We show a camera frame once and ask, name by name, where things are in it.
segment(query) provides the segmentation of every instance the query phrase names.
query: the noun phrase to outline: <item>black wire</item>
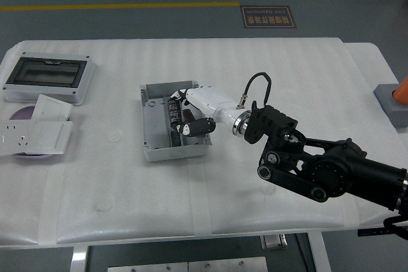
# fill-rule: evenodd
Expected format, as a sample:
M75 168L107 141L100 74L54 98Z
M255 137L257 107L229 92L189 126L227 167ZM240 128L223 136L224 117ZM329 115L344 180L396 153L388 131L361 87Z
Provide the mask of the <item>black wire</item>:
M266 79L267 82L268 82L268 87L266 88L266 92L265 92L265 98L264 98L264 100L263 100L263 106L265 107L265 106L266 106L266 103L268 102L269 93L270 93L270 88L272 87L272 80L271 80L271 78L268 76L267 73L264 73L264 72L262 72L262 73L256 73L251 79L249 79L248 84L247 84L247 86L246 86L246 88L245 88L245 91L244 91L244 95L248 94L248 90L249 90L249 87L251 86L252 81L253 81L255 78L259 77L259 76L264 76L265 79Z

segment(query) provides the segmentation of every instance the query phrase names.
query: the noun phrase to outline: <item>screw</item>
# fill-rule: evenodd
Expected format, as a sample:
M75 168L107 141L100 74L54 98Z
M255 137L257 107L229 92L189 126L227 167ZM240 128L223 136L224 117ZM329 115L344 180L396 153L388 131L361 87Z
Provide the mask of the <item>screw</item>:
M278 162L278 156L274 152L269 152L268 155L266 156L266 159L271 164L276 164Z

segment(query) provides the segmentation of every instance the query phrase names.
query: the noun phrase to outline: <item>metal plate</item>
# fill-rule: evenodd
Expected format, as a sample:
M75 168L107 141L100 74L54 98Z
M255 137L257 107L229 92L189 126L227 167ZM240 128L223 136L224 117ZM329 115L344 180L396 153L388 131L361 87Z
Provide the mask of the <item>metal plate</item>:
M196 261L189 263L189 272L268 272L265 257Z
M127 266L108 268L108 272L188 272L188 263L148 264L144 266Z

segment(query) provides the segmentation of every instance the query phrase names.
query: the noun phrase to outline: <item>white foam padding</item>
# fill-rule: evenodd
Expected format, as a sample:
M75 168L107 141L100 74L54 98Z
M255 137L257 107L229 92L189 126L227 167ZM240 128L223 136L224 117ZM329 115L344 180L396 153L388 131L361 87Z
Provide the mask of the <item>white foam padding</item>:
M204 157L147 162L143 154L140 84L197 80L238 102L249 78L266 71L269 104L306 137L351 137L367 158L407 167L407 150L339 39L23 41L7 52L0 82L22 52L86 54L96 69L64 155L0 159L2 244L350 229L396 214L349 194L316 203L261 180L266 138L250 145L222 125ZM372 69L391 73L386 63ZM265 88L256 80L248 103L261 104ZM2 114L21 107L0 100Z

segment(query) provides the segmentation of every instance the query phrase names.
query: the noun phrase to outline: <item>floor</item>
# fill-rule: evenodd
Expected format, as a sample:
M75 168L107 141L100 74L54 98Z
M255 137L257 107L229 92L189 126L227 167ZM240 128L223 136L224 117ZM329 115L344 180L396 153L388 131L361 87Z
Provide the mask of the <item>floor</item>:
M202 2L289 6L296 29L246 29L239 5L191 4ZM86 10L55 7L120 3L189 4L186 7ZM27 6L45 7L28 10ZM0 33L0 57L14 44L28 39L338 37L344 42L377 45L397 79L401 82L408 76L408 0L0 0ZM353 231L326 233L324 238L332 271L384 271L385 266L388 271L401 271L401 267L407 265L404 257L398 255L406 254L408 245L392 235L357 238ZM290 240L289 247L298 245L295 236ZM250 245L252 241L239 243ZM123 254L132 253L132 248L124 247ZM300 249L293 248L294 257L282 256L274 271L287 271L285 262L287 265L297 262L297 271L306 271ZM107 254L119 254L118 250L109 246L91 250L88 270L106 271L106 264L101 260L115 262ZM395 251L396 260L394 257L390 260L391 255L387 255L390 250ZM36 265L41 269L47 262L49 271L53 268L69 271L71 254L71 248L2 250L0 266L7 267L3 271L22 271L27 267L24 263L30 262L33 271L40 271L35 270Z

